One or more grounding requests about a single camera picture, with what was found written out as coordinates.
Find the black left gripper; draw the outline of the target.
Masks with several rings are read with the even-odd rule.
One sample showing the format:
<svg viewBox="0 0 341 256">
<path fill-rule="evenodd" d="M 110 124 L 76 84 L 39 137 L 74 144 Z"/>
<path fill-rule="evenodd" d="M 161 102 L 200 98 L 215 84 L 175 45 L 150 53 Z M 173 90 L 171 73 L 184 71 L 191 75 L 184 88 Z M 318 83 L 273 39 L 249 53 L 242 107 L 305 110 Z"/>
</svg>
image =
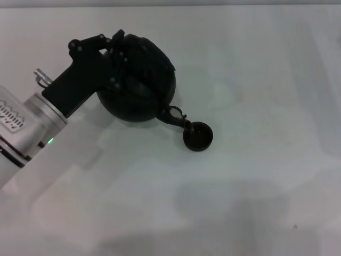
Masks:
<svg viewBox="0 0 341 256">
<path fill-rule="evenodd" d="M 96 91 L 122 89 L 127 58 L 123 51 L 115 49 L 124 36 L 120 29 L 111 38 L 99 34 L 70 41 L 72 64 L 42 91 L 42 96 L 68 118 Z M 106 50 L 111 60 L 101 50 Z"/>
</svg>

